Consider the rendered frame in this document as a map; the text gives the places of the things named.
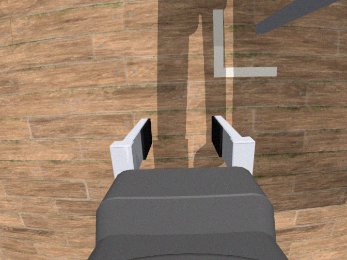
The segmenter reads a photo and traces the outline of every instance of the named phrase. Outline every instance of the black rubber pad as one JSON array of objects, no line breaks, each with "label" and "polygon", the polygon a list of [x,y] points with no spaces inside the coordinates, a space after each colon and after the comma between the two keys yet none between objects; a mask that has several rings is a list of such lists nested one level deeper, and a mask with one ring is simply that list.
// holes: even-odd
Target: black rubber pad
[{"label": "black rubber pad", "polygon": [[212,117],[212,143],[217,151],[219,157],[222,156],[222,142],[223,142],[223,128],[217,121]]},{"label": "black rubber pad", "polygon": [[144,160],[146,160],[149,149],[152,146],[152,127],[151,127],[151,119],[149,118],[147,122],[141,129],[141,142],[142,142],[142,155]]}]

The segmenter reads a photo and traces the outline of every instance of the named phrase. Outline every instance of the dark gray rod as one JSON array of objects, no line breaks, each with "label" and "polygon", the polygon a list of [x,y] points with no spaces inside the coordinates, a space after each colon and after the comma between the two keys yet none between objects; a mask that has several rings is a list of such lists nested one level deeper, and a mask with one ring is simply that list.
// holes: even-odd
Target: dark gray rod
[{"label": "dark gray rod", "polygon": [[265,34],[337,1],[339,0],[295,0],[258,23],[256,34]]}]

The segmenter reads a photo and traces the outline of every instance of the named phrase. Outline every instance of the wooden floor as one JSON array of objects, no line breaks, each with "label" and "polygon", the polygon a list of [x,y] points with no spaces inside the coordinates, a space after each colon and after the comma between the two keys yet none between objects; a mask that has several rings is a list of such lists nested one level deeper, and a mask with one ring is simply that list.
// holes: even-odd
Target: wooden floor
[{"label": "wooden floor", "polygon": [[291,0],[0,2],[0,259],[87,259],[114,180],[109,146],[141,118],[141,169],[225,167],[211,116],[256,141],[254,177],[289,260],[347,259],[347,0],[264,35]]}]

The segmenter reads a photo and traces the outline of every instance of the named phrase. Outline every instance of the brown wooden surface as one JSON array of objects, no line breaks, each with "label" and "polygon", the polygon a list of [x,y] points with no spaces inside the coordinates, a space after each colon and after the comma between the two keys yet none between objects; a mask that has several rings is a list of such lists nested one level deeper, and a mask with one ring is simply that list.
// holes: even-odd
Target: brown wooden surface
[{"label": "brown wooden surface", "polygon": [[[224,10],[225,66],[277,67],[276,78],[227,78],[226,107],[217,89],[207,103],[205,86],[224,79],[204,64],[213,49],[203,48],[200,16],[187,92],[157,111],[158,1],[1,1],[0,259],[87,259],[114,180],[109,146],[141,118],[151,118],[153,138],[141,169],[225,167],[206,114],[225,115],[256,141],[254,177],[288,259],[347,259],[347,0],[255,34],[290,2],[234,0]],[[186,17],[188,27],[194,21]],[[178,59],[182,50],[165,44]]]}]

